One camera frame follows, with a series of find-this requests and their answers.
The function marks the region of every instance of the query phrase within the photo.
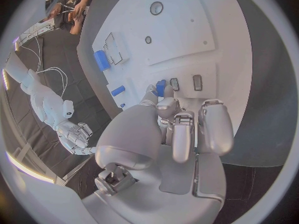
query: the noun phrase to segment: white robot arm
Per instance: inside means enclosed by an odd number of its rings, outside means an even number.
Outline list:
[[[21,84],[22,90],[30,95],[30,101],[38,118],[52,127],[61,144],[72,154],[86,155],[95,152],[95,147],[87,148],[92,130],[85,123],[73,124],[68,120],[73,113],[72,101],[63,99],[40,82],[33,70],[28,70],[14,51],[11,52],[4,68]]]

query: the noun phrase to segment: person's arm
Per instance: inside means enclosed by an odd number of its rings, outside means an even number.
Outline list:
[[[75,21],[75,25],[72,26],[70,33],[73,35],[77,35],[82,30],[83,15],[81,15],[80,17],[74,18],[74,21]]]
[[[85,10],[88,0],[81,0],[74,8],[74,16],[82,14]]]

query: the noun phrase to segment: light strip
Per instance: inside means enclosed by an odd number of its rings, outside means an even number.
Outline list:
[[[8,82],[7,82],[5,70],[2,70],[2,77],[3,77],[3,82],[4,82],[4,85],[5,85],[5,89],[8,91]]]
[[[45,181],[45,182],[48,182],[48,183],[54,183],[54,181],[50,178],[47,178],[47,177],[44,177],[44,176],[41,176],[31,170],[29,170],[28,168],[24,167],[22,164],[20,164],[19,162],[17,162],[13,157],[10,156],[9,153],[6,153],[7,154],[7,157],[8,159],[10,160],[10,162],[16,166],[19,170],[21,170],[22,172],[30,175],[31,177],[34,177],[34,178],[37,178],[41,181]]]

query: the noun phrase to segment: circular hole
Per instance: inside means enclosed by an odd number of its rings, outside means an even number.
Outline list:
[[[146,37],[146,43],[147,43],[147,44],[150,44],[150,43],[151,43],[151,37],[150,37],[150,36],[147,36],[147,37]]]
[[[159,15],[163,11],[163,4],[159,1],[155,1],[152,5],[150,5],[150,12],[153,15]]]

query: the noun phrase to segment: dark shirt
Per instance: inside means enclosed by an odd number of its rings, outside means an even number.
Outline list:
[[[58,0],[58,2],[60,2],[63,5],[69,6],[74,8],[75,5],[77,5],[81,0]],[[68,15],[70,12],[65,12],[62,13],[63,11],[67,11],[67,10],[71,10],[70,8],[67,8],[65,6],[61,6],[61,11],[60,14],[58,14],[55,18],[54,18],[54,23],[55,23],[55,27],[60,28],[60,29],[64,29],[67,31],[70,31],[72,26],[75,24],[74,21],[68,21]]]

